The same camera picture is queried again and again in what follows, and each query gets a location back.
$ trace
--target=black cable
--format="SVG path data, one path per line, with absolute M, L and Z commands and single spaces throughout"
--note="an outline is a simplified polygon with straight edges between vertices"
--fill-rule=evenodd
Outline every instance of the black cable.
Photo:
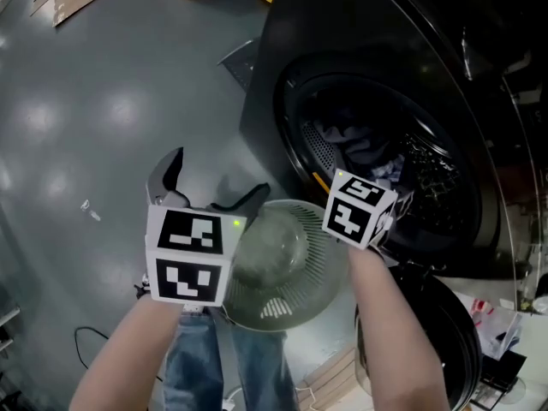
M 78 347 L 78 332 L 79 331 L 92 331 L 92 332 L 97 333 L 98 335 L 100 335 L 104 339 L 108 340 L 109 338 L 103 332 L 100 332 L 97 329 L 94 329 L 93 327 L 90 327 L 88 325 L 82 325 L 82 326 L 76 327 L 76 329 L 74 329 L 74 345 L 76 346 L 76 353 L 78 354 L 78 359 L 80 360 L 80 362 L 82 363 L 82 365 L 86 369 L 89 369 L 89 367 L 86 365 L 86 363 L 82 360 L 82 357 L 81 357 L 81 354 L 80 354 L 80 348 Z M 159 380 L 160 382 L 164 381 L 159 376 L 157 376 L 156 379 Z

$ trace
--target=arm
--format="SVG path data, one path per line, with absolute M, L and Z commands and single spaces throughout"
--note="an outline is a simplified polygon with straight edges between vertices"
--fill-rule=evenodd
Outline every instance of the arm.
M 349 254 L 375 411 L 449 411 L 438 355 L 384 261 Z
M 70 411 L 146 410 L 182 306 L 142 297 L 81 380 Z

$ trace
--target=white cable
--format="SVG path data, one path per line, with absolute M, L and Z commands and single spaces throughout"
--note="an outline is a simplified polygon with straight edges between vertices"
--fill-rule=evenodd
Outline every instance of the white cable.
M 241 391 L 241 387 L 234 388 L 230 393 L 229 396 L 225 399 L 227 401 L 231 401 L 234 399 L 234 396 L 237 395 Z
M 313 404 L 316 403 L 316 396 L 314 395 L 314 392 L 312 391 L 312 388 L 310 388 L 310 387 L 307 387 L 307 388 L 297 388 L 297 387 L 295 387 L 295 389 L 297 391 L 309 390 L 310 391 L 310 396 L 312 396 L 313 402 L 310 405 L 308 405 L 308 409 L 310 409 L 310 411 L 319 411 L 319 409 L 316 409 L 316 408 L 313 407 Z

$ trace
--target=black and white marker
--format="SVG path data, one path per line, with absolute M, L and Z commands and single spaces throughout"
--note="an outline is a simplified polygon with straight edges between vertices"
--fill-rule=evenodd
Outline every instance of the black and white marker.
M 154 300 L 221 306 L 244 217 L 150 205 L 146 268 Z
M 350 245 L 365 249 L 383 230 L 390 229 L 393 222 L 390 214 L 396 201 L 396 192 L 337 170 L 322 229 Z

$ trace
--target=washer door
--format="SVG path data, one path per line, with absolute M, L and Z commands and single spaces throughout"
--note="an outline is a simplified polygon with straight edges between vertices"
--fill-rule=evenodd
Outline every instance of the washer door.
M 394 59 L 389 66 L 381 53 L 372 62 L 377 67 L 330 54 L 289 66 L 275 97 L 278 127 L 300 176 L 315 179 L 320 203 L 336 168 L 375 181 L 376 168 L 392 166 L 392 187 L 412 200 L 384 246 L 398 259 L 443 267 L 480 230 L 480 186 L 463 149 L 438 120 L 446 113 L 430 101 L 433 93 L 416 90 L 416 74 L 407 75 Z M 390 81 L 390 69 L 397 79 Z M 376 164 L 368 163 L 371 154 Z
M 390 268 L 444 367 L 450 408 L 462 409 L 480 380 L 481 347 L 474 322 L 453 292 L 435 277 L 424 280 L 408 268 Z M 368 393 L 361 323 L 357 321 L 356 377 Z

